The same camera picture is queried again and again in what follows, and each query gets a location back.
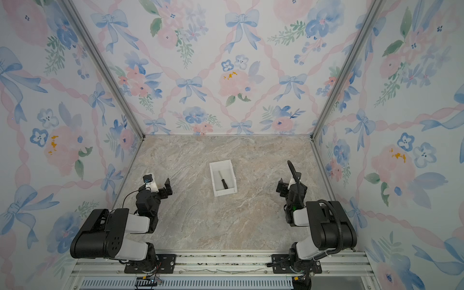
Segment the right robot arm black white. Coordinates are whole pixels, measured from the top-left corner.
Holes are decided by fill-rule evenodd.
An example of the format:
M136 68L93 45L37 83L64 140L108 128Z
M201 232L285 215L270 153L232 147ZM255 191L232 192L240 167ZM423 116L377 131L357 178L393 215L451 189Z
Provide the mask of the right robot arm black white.
M288 254L273 254L267 266L275 274L320 274L320 261L346 249L354 249L357 235L338 201L304 202L307 187L293 178L280 180L276 192L285 198L286 222L292 227L308 227L309 236L295 242Z

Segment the black handled screwdriver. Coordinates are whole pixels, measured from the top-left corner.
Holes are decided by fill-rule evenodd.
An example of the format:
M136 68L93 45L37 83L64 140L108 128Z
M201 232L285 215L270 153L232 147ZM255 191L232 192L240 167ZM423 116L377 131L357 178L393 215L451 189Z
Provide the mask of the black handled screwdriver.
M223 188L224 188L225 190L229 189L228 184L227 184L227 181L225 180L224 175L222 174L222 172L219 171L218 174L219 174L219 177L221 178L221 182L222 182Z

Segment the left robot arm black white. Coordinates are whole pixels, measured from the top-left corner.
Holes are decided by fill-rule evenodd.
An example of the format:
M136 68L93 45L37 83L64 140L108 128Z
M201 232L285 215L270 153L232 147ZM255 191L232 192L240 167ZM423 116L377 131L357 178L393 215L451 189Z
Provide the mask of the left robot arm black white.
M173 194L169 179L162 188L157 187L151 174L145 175L143 182L136 191L135 213L126 207L91 212L71 243L71 257L119 261L126 274L173 272L174 254L157 254L152 243L125 238L127 234L154 233L161 201Z

